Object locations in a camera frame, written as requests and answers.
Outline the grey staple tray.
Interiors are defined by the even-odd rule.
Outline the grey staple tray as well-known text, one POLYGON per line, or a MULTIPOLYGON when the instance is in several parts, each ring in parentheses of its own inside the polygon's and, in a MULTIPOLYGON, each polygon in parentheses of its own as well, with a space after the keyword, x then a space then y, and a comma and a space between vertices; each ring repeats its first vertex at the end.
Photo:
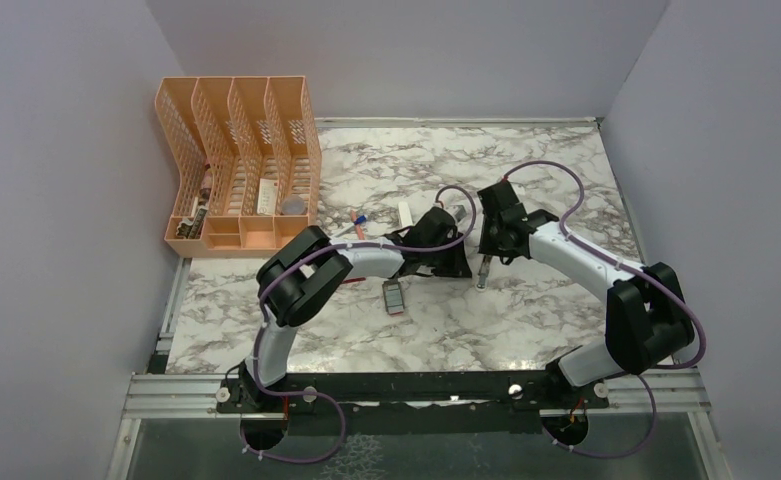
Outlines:
POLYGON ((401 283, 396 280, 387 280, 382 284, 382 293, 386 313, 389 316, 397 316, 405 313, 406 304, 401 283))

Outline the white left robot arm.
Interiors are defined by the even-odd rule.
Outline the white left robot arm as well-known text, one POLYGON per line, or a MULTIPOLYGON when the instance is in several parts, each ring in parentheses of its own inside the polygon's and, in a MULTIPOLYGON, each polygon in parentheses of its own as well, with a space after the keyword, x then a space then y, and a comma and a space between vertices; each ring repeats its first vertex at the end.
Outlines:
POLYGON ((239 368, 245 401, 260 411, 276 405, 298 329, 341 285, 370 277, 388 285, 408 276, 471 277, 460 229, 466 215, 461 205, 435 205, 414 225, 372 241, 333 238, 315 225, 298 233, 256 275, 264 320, 239 368))

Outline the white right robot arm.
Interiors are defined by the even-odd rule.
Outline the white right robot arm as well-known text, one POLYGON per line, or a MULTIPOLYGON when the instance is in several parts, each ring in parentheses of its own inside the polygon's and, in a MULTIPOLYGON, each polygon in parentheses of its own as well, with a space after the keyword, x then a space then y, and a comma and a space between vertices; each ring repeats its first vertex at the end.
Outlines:
POLYGON ((696 339, 677 275, 668 265, 616 260, 567 231, 556 215, 527 211, 506 180, 480 190, 478 197, 483 209, 481 254, 505 265, 517 258, 545 264, 589 291, 605 308, 601 338, 546 365, 543 393, 551 404, 570 405, 584 386, 598 380, 641 374, 696 339))

